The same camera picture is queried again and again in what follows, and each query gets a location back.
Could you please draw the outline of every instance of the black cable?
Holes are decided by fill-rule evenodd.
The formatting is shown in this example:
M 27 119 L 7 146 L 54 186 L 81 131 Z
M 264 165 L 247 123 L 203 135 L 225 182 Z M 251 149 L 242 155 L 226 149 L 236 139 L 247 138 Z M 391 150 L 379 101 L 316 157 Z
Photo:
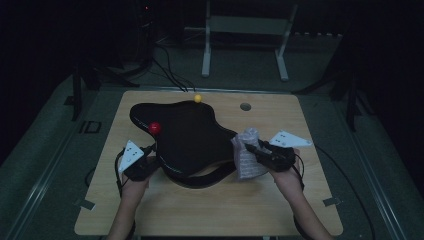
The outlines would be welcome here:
M 168 69 L 166 69 L 166 68 L 164 68 L 164 69 L 166 69 L 166 70 L 168 70 L 168 71 L 169 71 L 169 74 L 171 75 L 171 77 L 172 77 L 172 79 L 173 79 L 174 81 L 180 82 L 178 79 L 176 79 L 176 78 L 175 78 L 175 76 L 178 76 L 178 75 L 176 75 L 176 74 L 174 74 L 174 73 L 172 72 L 172 69 L 171 69 L 171 60 L 170 60 L 170 57 L 169 57 L 168 50 L 166 50 L 166 48 L 164 48 L 164 47 L 162 47 L 162 46 L 159 46 L 159 45 L 157 45 L 157 47 L 158 47 L 158 48 L 160 48 L 160 49 L 162 49 L 162 50 L 165 52 L 166 57 L 167 57 Z M 185 78 L 183 78 L 183 77 L 180 77 L 180 78 L 182 78 L 182 80 L 183 80 L 185 83 L 187 83 L 187 84 L 188 84 L 191 88 L 193 88 L 193 91 L 195 91 L 195 87 L 194 87 L 194 84 L 193 84 L 192 82 L 190 82 L 189 80 L 187 80 L 187 79 L 185 79 Z
M 182 83 L 175 81 L 174 79 L 172 79 L 168 73 L 166 72 L 166 70 L 160 65 L 160 63 L 158 61 L 156 61 L 156 59 L 153 59 L 153 61 L 156 63 L 156 65 L 158 65 L 158 67 L 165 73 L 166 77 L 172 82 L 172 84 L 174 84 L 176 87 L 178 87 L 181 91 L 183 92 L 187 92 L 187 87 L 184 86 Z
M 316 147 L 318 150 L 320 150 L 322 153 L 324 153 L 324 154 L 328 157 L 328 159 L 330 159 L 330 160 L 333 162 L 334 166 L 336 166 L 336 168 L 340 171 L 340 173 L 341 173 L 341 174 L 343 175 L 343 177 L 346 179 L 347 183 L 349 184 L 350 188 L 352 189 L 353 193 L 355 194 L 356 199 L 358 199 L 358 202 L 359 202 L 359 204 L 361 205 L 361 208 L 362 208 L 362 211 L 363 211 L 363 212 L 364 212 L 364 214 L 365 214 L 365 217 L 366 217 L 366 218 L 367 218 L 367 220 L 368 220 L 368 224 L 369 224 L 369 226 L 370 226 L 371 235 L 372 235 L 372 238 L 371 238 L 371 239 L 375 239 L 374 225 L 373 225 L 373 224 L 372 224 L 372 222 L 371 222 L 371 218 L 370 218 L 370 216 L 369 216 L 368 212 L 365 210 L 365 205 L 364 205 L 364 203 L 363 203 L 363 202 L 362 202 L 362 200 L 359 198 L 359 194 L 358 194 L 358 192 L 357 192 L 357 191 L 355 190 L 355 188 L 353 187 L 352 182 L 349 180 L 349 178 L 347 177 L 347 175 L 343 172 L 343 170 L 341 169 L 341 167 L 339 166 L 339 164 L 336 162 L 336 160 L 334 160 L 334 158 L 333 158 L 333 157 L 331 157 L 331 155 L 330 155 L 329 153 L 327 153 L 324 149 L 320 148 L 320 147 L 319 147 L 319 146 L 317 146 L 317 145 L 315 145 L 315 147 Z

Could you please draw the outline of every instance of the cord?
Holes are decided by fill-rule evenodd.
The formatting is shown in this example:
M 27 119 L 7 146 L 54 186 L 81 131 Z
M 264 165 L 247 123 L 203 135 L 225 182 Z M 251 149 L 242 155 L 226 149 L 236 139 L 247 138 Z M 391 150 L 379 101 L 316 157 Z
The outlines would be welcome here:
M 333 162 L 334 166 L 336 166 L 336 168 L 340 171 L 340 173 L 341 173 L 341 174 L 343 175 L 343 177 L 346 179 L 347 183 L 349 184 L 350 188 L 352 189 L 353 193 L 355 194 L 356 199 L 358 199 L 358 202 L 359 202 L 359 204 L 361 205 L 361 208 L 362 208 L 362 211 L 363 211 L 363 212 L 364 212 L 364 214 L 365 214 L 365 217 L 366 217 L 366 218 L 367 218 L 367 220 L 368 220 L 368 224 L 369 224 L 369 226 L 370 226 L 371 235 L 372 235 L 372 238 L 371 238 L 371 239 L 375 239 L 375 230 L 374 230 L 374 225 L 373 225 L 373 224 L 372 224 L 372 222 L 371 222 L 371 218 L 370 218 L 370 216 L 369 216 L 368 212 L 365 210 L 365 205 L 364 205 L 364 203 L 363 203 L 363 202 L 362 202 L 362 200 L 359 198 L 359 194 L 358 194 L 358 192 L 357 192 L 357 191 L 355 190 L 355 188 L 353 187 L 352 182 L 349 180 L 349 178 L 347 177 L 347 175 L 343 172 L 343 170 L 341 169 L 341 167 L 339 166 L 339 164 L 336 162 L 336 160 L 334 160 L 334 158 L 333 158 L 333 157 L 331 157 L 331 155 L 330 155 L 329 153 L 327 153 L 324 149 L 322 149 L 321 147 L 319 147 L 319 146 L 317 146 L 317 145 L 315 145 L 315 147 L 316 147 L 318 150 L 320 150 L 322 153 L 324 153 L 324 154 L 328 157 L 328 159 L 330 159 L 330 160 Z
M 188 90 L 187 90 L 187 87 L 184 85 L 184 84 L 182 84 L 181 83 L 181 81 L 182 82 L 185 82 L 187 85 L 189 85 L 189 87 L 191 87 L 192 89 L 193 89 L 193 91 L 195 92 L 196 91 L 196 87 L 194 86 L 194 84 L 191 82 L 191 81 L 189 81 L 189 80 L 187 80 L 187 79 L 185 79 L 185 78 L 183 78 L 183 77 L 181 77 L 181 76 L 178 76 L 178 75 L 176 75 L 176 74 L 174 74 L 173 72 L 172 72 L 172 69 L 171 69 L 171 62 L 170 62 L 170 57 L 169 57 L 169 53 L 168 53 L 168 50 L 166 50 L 166 48 L 164 48 L 164 47 L 162 47 L 162 46 L 159 46 L 159 45 L 157 45 L 157 47 L 159 48 L 159 49 L 162 49 L 164 52 L 165 52 L 165 54 L 166 54 L 166 57 L 167 57 L 167 63 L 168 63 L 168 68 L 164 68 L 164 67 L 162 67 L 156 60 L 154 60 L 155 61 L 155 63 L 162 69 L 162 71 L 166 74 L 166 76 L 167 76 L 167 78 L 169 79 L 169 80 L 171 80 L 171 82 L 173 82 L 174 83 L 174 85 L 175 85 L 175 83 L 177 83 L 178 85 L 180 85 L 180 86 L 182 86 L 182 87 L 184 87 L 184 90 L 185 90 L 185 92 L 188 92 Z

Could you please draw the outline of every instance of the hand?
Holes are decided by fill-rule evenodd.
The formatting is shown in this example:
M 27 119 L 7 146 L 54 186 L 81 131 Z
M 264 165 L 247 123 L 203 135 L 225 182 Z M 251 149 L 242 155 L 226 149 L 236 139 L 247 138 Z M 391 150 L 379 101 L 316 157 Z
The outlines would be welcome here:
M 135 219 L 135 212 L 149 186 L 152 175 L 144 181 L 132 181 L 122 174 L 122 183 L 125 184 L 122 187 L 121 202 L 109 230 L 108 240 L 125 239 L 128 236 Z
M 299 149 L 294 148 L 294 153 L 300 156 Z M 299 170 L 299 158 L 296 157 L 295 167 Z M 287 201 L 295 201 L 296 198 L 303 196 L 302 186 L 300 184 L 301 179 L 299 175 L 290 168 L 284 172 L 275 172 L 269 170 L 269 173 L 274 178 L 274 182 L 277 184 L 278 189 L 287 199 Z
M 131 179 L 128 179 L 125 174 L 122 174 L 121 183 L 124 184 L 124 186 L 122 187 L 121 204 L 123 202 L 128 207 L 136 208 L 140 203 L 141 198 L 144 196 L 144 192 L 149 187 L 149 180 L 152 175 L 147 177 L 144 181 L 132 181 Z
M 294 153 L 300 156 L 298 149 L 294 149 Z M 299 170 L 298 157 L 296 157 L 295 167 Z M 269 172 L 274 177 L 278 189 L 289 202 L 293 214 L 303 229 L 303 232 L 313 239 L 333 239 L 303 194 L 300 176 L 294 169 L 290 168 L 284 172 L 270 170 Z

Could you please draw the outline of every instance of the dark background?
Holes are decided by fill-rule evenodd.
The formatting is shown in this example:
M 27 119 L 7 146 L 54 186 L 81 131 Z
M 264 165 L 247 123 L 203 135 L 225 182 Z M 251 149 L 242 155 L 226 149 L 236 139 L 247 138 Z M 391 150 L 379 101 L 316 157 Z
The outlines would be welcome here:
M 240 1 L 216 2 L 215 10 L 228 15 L 272 17 L 281 9 L 263 1 L 243 1 L 244 8 L 232 6 Z M 327 74 L 337 69 L 354 73 L 424 194 L 423 2 L 290 2 L 299 3 L 293 32 L 344 35 Z M 134 6 L 134 1 L 114 0 L 1 1 L 0 164 L 76 63 L 87 57 L 104 65 L 122 63 L 119 36 L 134 29 Z M 204 25 L 205 1 L 162 0 L 149 6 L 154 11 L 144 14 L 176 39 L 184 26 Z

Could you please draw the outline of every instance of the white stand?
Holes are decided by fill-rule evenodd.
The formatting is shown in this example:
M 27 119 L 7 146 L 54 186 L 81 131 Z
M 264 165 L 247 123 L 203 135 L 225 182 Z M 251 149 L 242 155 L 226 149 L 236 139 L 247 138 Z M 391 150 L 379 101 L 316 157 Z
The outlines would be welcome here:
M 202 76 L 209 77 L 211 63 L 211 32 L 252 33 L 282 36 L 283 40 L 281 46 L 275 50 L 275 57 L 277 60 L 281 80 L 288 81 L 289 77 L 287 74 L 283 54 L 290 36 L 290 31 L 293 26 L 293 20 L 296 12 L 297 5 L 294 5 L 292 7 L 289 19 L 217 16 L 211 15 L 210 0 L 207 0 L 205 52 L 203 54 Z

